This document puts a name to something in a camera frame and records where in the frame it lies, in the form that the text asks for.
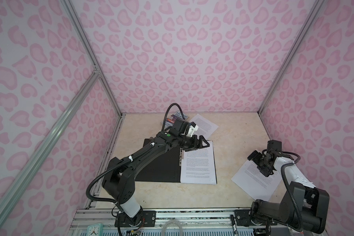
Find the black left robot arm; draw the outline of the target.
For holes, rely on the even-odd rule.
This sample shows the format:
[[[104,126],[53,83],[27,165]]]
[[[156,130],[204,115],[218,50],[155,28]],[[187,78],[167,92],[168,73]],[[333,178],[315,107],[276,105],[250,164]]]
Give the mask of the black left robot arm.
[[[176,118],[170,127],[163,125],[140,150],[122,159],[110,160],[106,171],[87,186],[86,197],[96,202],[113,203],[119,209],[116,219],[123,217],[130,226],[143,224],[143,208],[134,197],[136,177],[152,161],[173,148],[190,152],[210,147],[204,136],[195,134],[198,128],[184,117]]]

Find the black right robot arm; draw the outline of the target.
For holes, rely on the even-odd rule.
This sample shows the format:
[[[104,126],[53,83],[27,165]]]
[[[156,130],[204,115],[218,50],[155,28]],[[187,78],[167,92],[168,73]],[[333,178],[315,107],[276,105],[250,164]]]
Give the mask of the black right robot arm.
[[[252,203],[249,217],[254,224],[264,223],[267,233],[271,232],[274,222],[297,232],[324,232],[330,197],[325,190],[310,182],[297,167],[301,160],[298,154],[283,151],[280,141],[270,140],[265,150],[253,151],[248,160],[253,161],[265,177],[280,173],[286,188],[280,203],[261,199]]]

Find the white and black folder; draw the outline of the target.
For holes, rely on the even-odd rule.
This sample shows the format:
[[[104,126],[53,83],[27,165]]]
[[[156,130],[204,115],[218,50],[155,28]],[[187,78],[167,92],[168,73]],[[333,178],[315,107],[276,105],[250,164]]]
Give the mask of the white and black folder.
[[[183,150],[175,147],[157,157],[135,178],[136,182],[180,183]]]

